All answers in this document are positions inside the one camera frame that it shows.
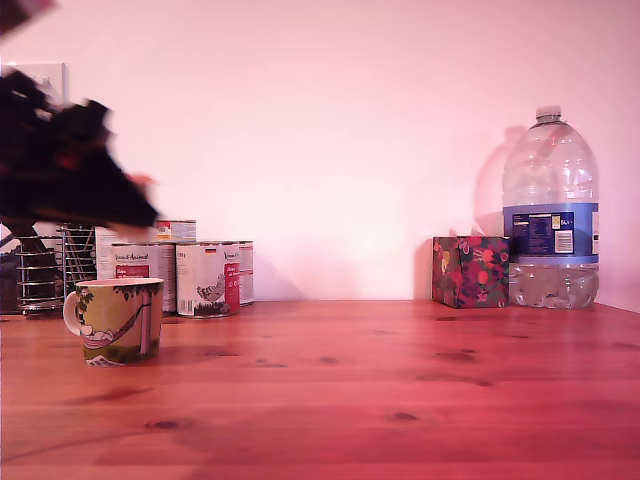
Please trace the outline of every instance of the pet food can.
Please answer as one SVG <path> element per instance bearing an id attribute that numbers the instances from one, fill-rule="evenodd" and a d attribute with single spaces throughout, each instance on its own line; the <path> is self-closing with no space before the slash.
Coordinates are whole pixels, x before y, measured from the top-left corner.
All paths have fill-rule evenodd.
<path id="1" fill-rule="evenodd" d="M 223 317 L 240 311 L 237 242 L 176 245 L 178 314 Z"/>
<path id="2" fill-rule="evenodd" d="M 195 220 L 156 220 L 156 242 L 194 243 Z"/>
<path id="3" fill-rule="evenodd" d="M 113 244 L 122 241 L 116 232 L 108 228 L 96 227 L 96 271 L 98 280 L 115 278 Z"/>
<path id="4" fill-rule="evenodd" d="M 240 305 L 253 303 L 253 242 L 240 243 Z"/>
<path id="5" fill-rule="evenodd" d="M 176 311 L 176 246 L 173 243 L 114 243 L 115 278 L 161 278 L 162 311 Z"/>

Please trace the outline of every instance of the wall outlet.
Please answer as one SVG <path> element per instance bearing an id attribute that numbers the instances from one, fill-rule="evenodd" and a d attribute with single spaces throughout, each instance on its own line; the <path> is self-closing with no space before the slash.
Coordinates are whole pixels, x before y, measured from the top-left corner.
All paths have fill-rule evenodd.
<path id="1" fill-rule="evenodd" d="M 49 95 L 49 101 L 64 105 L 69 99 L 67 68 L 64 63 L 7 63 L 2 65 L 2 74 L 15 68 L 31 77 L 40 89 Z"/>

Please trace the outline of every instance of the mug rim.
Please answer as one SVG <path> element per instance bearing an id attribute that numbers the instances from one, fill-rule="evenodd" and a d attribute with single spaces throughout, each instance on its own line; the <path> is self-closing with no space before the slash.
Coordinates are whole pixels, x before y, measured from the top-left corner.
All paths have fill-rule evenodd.
<path id="1" fill-rule="evenodd" d="M 86 280 L 77 282 L 77 287 L 121 287 L 127 285 L 150 285 L 153 283 L 164 283 L 161 278 L 107 278 L 103 280 Z"/>

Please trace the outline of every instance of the hammock illustration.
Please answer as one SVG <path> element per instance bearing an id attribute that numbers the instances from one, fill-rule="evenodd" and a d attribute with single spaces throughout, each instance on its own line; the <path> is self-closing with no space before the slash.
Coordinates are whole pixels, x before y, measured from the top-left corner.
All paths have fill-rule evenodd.
<path id="1" fill-rule="evenodd" d="M 144 307 L 150 307 L 151 304 L 150 303 L 145 303 L 140 305 L 140 307 L 138 307 L 138 310 L 136 310 L 136 313 L 134 313 L 131 318 L 127 321 L 127 323 L 125 323 L 114 335 L 113 335 L 113 339 L 108 339 L 108 338 L 101 338 L 99 340 L 93 339 L 93 338 L 89 338 L 86 336 L 82 336 L 82 342 L 84 343 L 84 346 L 91 349 L 91 350 L 96 350 L 98 348 L 102 348 L 102 347 L 106 347 L 107 345 L 115 342 L 116 340 L 118 340 L 120 337 L 122 337 L 125 333 L 127 333 L 129 330 L 131 330 L 131 328 L 133 327 L 133 325 L 136 323 L 136 320 L 138 319 L 138 317 L 140 316 L 140 312 L 142 311 L 142 309 Z"/>

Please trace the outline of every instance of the can label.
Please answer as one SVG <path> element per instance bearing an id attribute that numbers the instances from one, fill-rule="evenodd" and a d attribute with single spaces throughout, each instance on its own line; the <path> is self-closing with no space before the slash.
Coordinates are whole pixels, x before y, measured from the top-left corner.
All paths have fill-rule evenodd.
<path id="1" fill-rule="evenodd" d="M 121 242 L 118 235 L 104 227 L 96 227 L 96 271 L 98 280 L 115 278 L 113 244 Z"/>
<path id="2" fill-rule="evenodd" d="M 240 310 L 238 244 L 177 245 L 178 313 L 226 316 Z"/>
<path id="3" fill-rule="evenodd" d="M 156 221 L 158 241 L 195 242 L 196 222 L 194 220 Z"/>
<path id="4" fill-rule="evenodd" d="M 173 244 L 113 245 L 115 278 L 161 278 L 162 311 L 176 311 L 176 247 Z"/>
<path id="5" fill-rule="evenodd" d="M 597 203 L 505 208 L 510 260 L 532 265 L 598 263 L 597 212 Z"/>
<path id="6" fill-rule="evenodd" d="M 240 305 L 253 302 L 253 242 L 240 244 Z"/>

